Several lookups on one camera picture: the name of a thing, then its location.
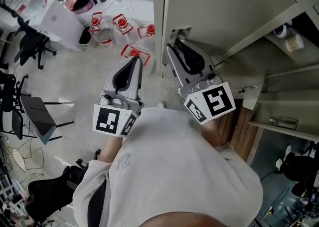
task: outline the black office chair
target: black office chair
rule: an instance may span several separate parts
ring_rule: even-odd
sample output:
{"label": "black office chair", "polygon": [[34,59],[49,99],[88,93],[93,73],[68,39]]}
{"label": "black office chair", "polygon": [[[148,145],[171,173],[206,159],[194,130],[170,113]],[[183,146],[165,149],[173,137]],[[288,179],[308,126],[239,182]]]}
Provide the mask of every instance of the black office chair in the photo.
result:
{"label": "black office chair", "polygon": [[17,21],[20,28],[15,34],[17,35],[19,31],[22,30],[25,31],[25,36],[20,41],[20,51],[15,56],[14,61],[17,62],[18,59],[20,59],[20,65],[24,65],[30,57],[36,59],[35,55],[38,53],[38,68],[42,70],[42,52],[49,51],[53,54],[53,56],[56,55],[56,51],[45,47],[46,43],[49,41],[49,37],[28,26],[28,21],[24,22],[20,16],[17,17]]}
{"label": "black office chair", "polygon": [[0,98],[2,98],[2,110],[3,112],[11,112],[14,106],[19,106],[22,110],[20,96],[30,96],[28,94],[21,93],[24,80],[28,78],[25,75],[21,82],[17,82],[13,74],[5,74],[0,71],[0,84],[4,84],[3,91],[0,93]]}
{"label": "black office chair", "polygon": [[62,136],[51,138],[56,128],[73,124],[74,121],[56,124],[45,105],[62,105],[60,102],[43,102],[39,97],[21,96],[22,108],[34,126],[38,138],[43,144],[48,141],[59,139]]}
{"label": "black office chair", "polygon": [[33,181],[28,185],[29,198],[24,207],[34,221],[42,223],[72,202],[74,190],[68,186],[68,181],[73,181],[72,177],[74,175],[68,166],[58,178]]}
{"label": "black office chair", "polygon": [[11,119],[11,131],[5,131],[3,130],[3,109],[0,105],[0,132],[6,133],[6,134],[12,134],[16,135],[20,140],[23,139],[23,137],[30,137],[30,138],[37,138],[35,136],[30,136],[30,125],[29,125],[29,132],[28,135],[23,134],[23,127],[25,124],[23,124],[23,117],[19,113],[19,111],[16,108],[13,108],[12,110],[12,119]]}

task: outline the gray floor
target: gray floor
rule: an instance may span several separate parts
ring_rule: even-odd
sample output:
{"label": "gray floor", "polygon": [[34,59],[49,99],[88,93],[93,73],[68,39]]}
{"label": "gray floor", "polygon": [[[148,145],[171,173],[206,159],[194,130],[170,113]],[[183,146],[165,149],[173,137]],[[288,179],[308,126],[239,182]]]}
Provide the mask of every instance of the gray floor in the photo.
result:
{"label": "gray floor", "polygon": [[[263,178],[268,173],[276,170],[275,162],[278,158],[283,159],[288,145],[291,145],[292,152],[298,155],[300,151],[305,150],[308,144],[307,140],[298,137],[264,130],[251,167],[260,178]],[[282,219],[285,220],[287,217],[284,206],[294,208],[294,204],[299,199],[291,193],[294,185],[294,182],[287,179],[284,175],[270,174],[265,177],[262,181],[264,189],[263,204],[257,215],[257,219],[260,220],[259,217],[263,215],[268,206],[273,206],[275,210],[274,215],[267,216],[265,221],[272,227],[284,226],[285,223]],[[262,226],[268,226],[265,221],[260,220]]]}
{"label": "gray floor", "polygon": [[[75,124],[58,128],[55,135],[63,138],[51,141],[47,145],[38,139],[32,140],[32,150],[39,147],[44,152],[44,167],[41,170],[28,170],[24,173],[13,163],[13,175],[21,181],[31,173],[44,173],[45,179],[55,178],[62,174],[66,165],[75,165],[79,158],[88,162],[93,159],[94,152],[102,148],[107,136],[92,131],[92,118],[94,104],[99,102],[99,95],[103,89],[105,77],[119,61],[122,60],[116,51],[103,46],[97,46],[92,50],[76,52],[51,42],[50,46],[57,50],[57,55],[52,56],[46,52],[43,56],[43,70],[37,69],[37,59],[32,58],[24,66],[17,66],[13,62],[19,51],[19,41],[24,35],[12,37],[13,44],[8,48],[4,62],[9,63],[9,73],[16,71],[17,80],[21,80],[26,74],[29,78],[25,81],[23,92],[32,96],[41,97],[44,102],[69,101],[74,105],[47,106],[50,114],[57,124],[75,121]],[[153,73],[150,77],[142,78],[142,88],[139,96],[145,103],[145,107],[156,107],[157,103],[164,100],[169,108],[182,109],[179,98],[175,93],[178,83],[172,80],[161,79]],[[4,113],[4,130],[10,131],[11,113]],[[19,140],[15,135],[8,135],[11,146],[18,148],[27,141]],[[28,154],[28,146],[22,147],[24,155]],[[42,164],[42,155],[37,152],[26,161],[27,167],[38,167]],[[68,224],[55,216],[61,226],[76,226],[73,219],[72,205],[65,207],[58,214]]]}

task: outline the wooden panel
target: wooden panel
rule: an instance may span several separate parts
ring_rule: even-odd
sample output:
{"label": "wooden panel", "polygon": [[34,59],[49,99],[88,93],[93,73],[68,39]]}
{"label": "wooden panel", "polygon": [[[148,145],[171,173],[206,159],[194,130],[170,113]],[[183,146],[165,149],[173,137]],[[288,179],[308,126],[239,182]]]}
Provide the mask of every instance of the wooden panel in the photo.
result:
{"label": "wooden panel", "polygon": [[218,125],[218,131],[219,131],[219,134],[220,134],[221,137],[223,136],[223,133],[224,133],[224,129],[225,129],[225,126],[226,126],[227,118],[228,118],[228,114],[225,114],[222,117],[220,117],[220,122],[219,122],[219,125]]}
{"label": "wooden panel", "polygon": [[240,113],[239,113],[238,121],[237,121],[237,124],[235,127],[235,131],[234,131],[233,137],[230,141],[230,144],[232,145],[233,148],[235,148],[237,143],[238,143],[240,132],[241,132],[241,129],[243,127],[244,120],[245,120],[246,111],[247,111],[247,109],[244,107],[242,107],[240,109]]}
{"label": "wooden panel", "polygon": [[248,127],[250,125],[248,124],[248,122],[250,120],[251,114],[252,114],[251,110],[247,110],[246,111],[244,123],[243,123],[243,126],[241,128],[241,132],[240,132],[240,135],[239,135],[239,138],[238,138],[238,142],[237,142],[236,147],[235,147],[235,151],[238,153],[238,155],[240,157],[243,157],[244,154],[245,154],[245,149],[246,149],[246,146],[247,146],[245,144],[245,141],[246,141],[245,138],[246,138],[246,136],[249,136]]}
{"label": "wooden panel", "polygon": [[256,134],[257,134],[257,127],[249,125],[248,130],[249,130],[249,132],[247,131],[247,134],[249,134],[249,136],[247,136],[247,139],[248,139],[247,146],[246,146],[246,149],[245,149],[245,152],[244,152],[244,155],[243,155],[243,160],[244,161],[247,161],[248,156],[250,154],[250,151],[251,151],[251,149],[252,149],[252,147],[254,145],[255,137],[256,137]]}
{"label": "wooden panel", "polygon": [[227,121],[226,121],[226,125],[225,125],[224,132],[222,135],[222,139],[225,143],[228,142],[228,140],[231,138],[230,132],[231,132],[231,127],[232,127],[233,122],[237,121],[237,120],[234,120],[234,113],[235,113],[235,111],[232,111],[229,114],[227,114],[228,115]]}
{"label": "wooden panel", "polygon": [[218,119],[215,120],[215,123],[216,123],[216,126],[217,126],[217,127],[218,127],[218,125],[219,125],[219,122],[220,122],[220,118],[218,118]]}

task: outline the chair leg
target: chair leg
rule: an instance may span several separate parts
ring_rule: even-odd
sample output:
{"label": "chair leg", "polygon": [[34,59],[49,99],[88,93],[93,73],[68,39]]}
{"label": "chair leg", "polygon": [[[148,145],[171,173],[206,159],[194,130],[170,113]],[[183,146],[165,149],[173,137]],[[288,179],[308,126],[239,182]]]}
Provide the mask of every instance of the chair leg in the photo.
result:
{"label": "chair leg", "polygon": [[49,141],[56,140],[56,139],[59,139],[59,138],[62,138],[62,136],[50,138]]}
{"label": "chair leg", "polygon": [[41,65],[41,57],[42,57],[42,49],[39,50],[39,56],[38,56],[38,68],[40,70],[43,69],[43,65]]}
{"label": "chair leg", "polygon": [[28,76],[28,75],[25,75],[25,76],[22,78],[22,81],[19,83],[19,91],[21,91],[21,89],[22,89],[22,86],[23,86],[24,80],[25,80],[25,79],[28,79],[28,78],[29,78],[29,76]]}
{"label": "chair leg", "polygon": [[62,105],[61,102],[44,102],[45,105]]}
{"label": "chair leg", "polygon": [[53,56],[56,55],[56,51],[54,51],[54,50],[51,50],[51,49],[49,49],[49,48],[47,48],[47,47],[43,47],[43,49],[46,50],[46,51],[51,52],[51,53],[53,54]]}
{"label": "chair leg", "polygon": [[62,123],[62,124],[56,125],[56,127],[59,128],[59,127],[63,127],[63,126],[66,126],[66,125],[73,124],[73,123],[74,123],[74,121],[70,121],[70,122],[66,122],[66,123]]}
{"label": "chair leg", "polygon": [[30,158],[32,158],[32,153],[35,153],[35,152],[38,151],[38,150],[40,150],[40,151],[42,152],[42,166],[41,166],[40,168],[31,168],[31,169],[42,169],[43,166],[44,166],[44,154],[43,154],[43,149],[42,149],[42,147],[40,147],[40,148],[34,150],[34,151],[31,152],[29,155],[27,155],[27,157],[30,156]]}

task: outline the cable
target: cable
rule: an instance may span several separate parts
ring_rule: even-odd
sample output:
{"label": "cable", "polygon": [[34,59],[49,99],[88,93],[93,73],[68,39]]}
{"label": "cable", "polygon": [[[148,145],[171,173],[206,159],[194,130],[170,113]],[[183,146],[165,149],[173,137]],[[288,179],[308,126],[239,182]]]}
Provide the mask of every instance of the cable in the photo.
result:
{"label": "cable", "polygon": [[307,175],[307,177],[306,177],[306,179],[305,179],[305,183],[304,183],[305,189],[307,189],[307,187],[306,187],[306,181],[307,181],[308,177],[309,177],[310,175],[313,175],[313,174],[319,174],[319,172],[314,172],[314,173],[311,173],[311,174]]}
{"label": "cable", "polygon": [[268,173],[267,175],[265,175],[260,181],[263,181],[266,177],[268,177],[270,174],[275,173],[275,174],[280,174],[280,172],[278,170],[274,170],[270,173]]}
{"label": "cable", "polygon": [[[281,200],[279,200],[277,203],[275,203],[277,201],[277,199],[280,198],[280,196],[284,193],[284,191],[286,189],[287,189],[287,191],[286,191],[285,195],[283,196],[283,198]],[[289,192],[289,187],[284,188],[283,191],[279,194],[279,196],[274,200],[274,202],[272,202],[271,206],[274,208],[280,201],[282,201],[285,198],[285,196],[288,194],[288,192]]]}
{"label": "cable", "polygon": [[284,219],[280,219],[279,217],[277,217],[277,216],[276,216],[276,215],[274,215],[274,214],[272,214],[272,216],[274,216],[275,218],[277,218],[279,221],[282,221],[282,222],[284,222],[285,224],[290,225],[290,223],[289,223],[289,222],[287,222],[286,220],[284,220]]}
{"label": "cable", "polygon": [[18,63],[18,64],[15,66],[15,68],[14,68],[14,70],[13,70],[13,75],[14,75],[14,73],[16,74],[15,69],[16,69],[19,65],[20,65],[20,63]]}

